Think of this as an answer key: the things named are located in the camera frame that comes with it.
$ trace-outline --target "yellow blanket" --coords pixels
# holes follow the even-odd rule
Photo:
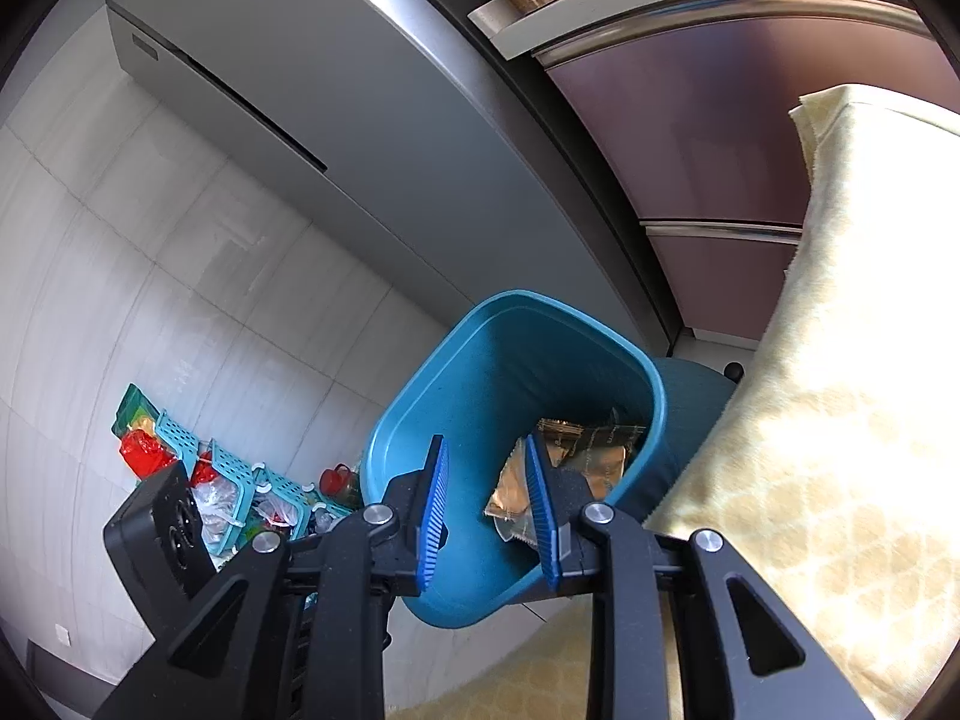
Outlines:
[[[960,319],[960,117],[853,85],[791,115],[803,242],[750,371],[648,526],[721,531],[878,720],[901,720],[960,638],[960,355],[934,346]],[[580,720],[586,608],[396,717]]]

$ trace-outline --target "pink drawer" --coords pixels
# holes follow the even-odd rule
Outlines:
[[[960,112],[960,80],[932,40],[852,20],[692,26],[549,74],[642,220],[803,223],[809,185],[787,116],[800,95],[856,82]]]
[[[724,238],[650,238],[683,323],[759,340],[784,288],[795,245]]]

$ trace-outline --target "metal screw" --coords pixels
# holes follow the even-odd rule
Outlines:
[[[261,531],[253,537],[253,551],[266,555],[280,546],[280,534],[273,531]]]
[[[394,518],[394,510],[382,503],[374,503],[363,509],[363,519],[371,525],[386,525]]]
[[[597,525],[606,525],[613,519],[613,509],[605,503],[589,503],[584,506],[584,517]]]
[[[696,542],[704,552],[719,552],[723,546],[723,536],[717,531],[700,531],[697,533]]]

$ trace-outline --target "black knob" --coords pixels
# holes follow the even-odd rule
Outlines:
[[[739,362],[728,362],[727,367],[723,369],[723,375],[730,379],[733,384],[739,384],[743,374],[743,366]]]

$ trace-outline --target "blue trash can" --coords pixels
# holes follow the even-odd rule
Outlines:
[[[607,500],[641,520],[680,475],[733,393],[696,362],[653,361],[613,330],[535,293],[501,293],[450,331],[400,391],[371,435],[361,467],[364,500],[392,477],[424,466],[431,437],[450,447],[449,531],[433,583],[405,599],[424,622],[462,628],[505,604],[548,592],[536,551],[504,543],[483,515],[514,442],[543,418],[649,425]]]

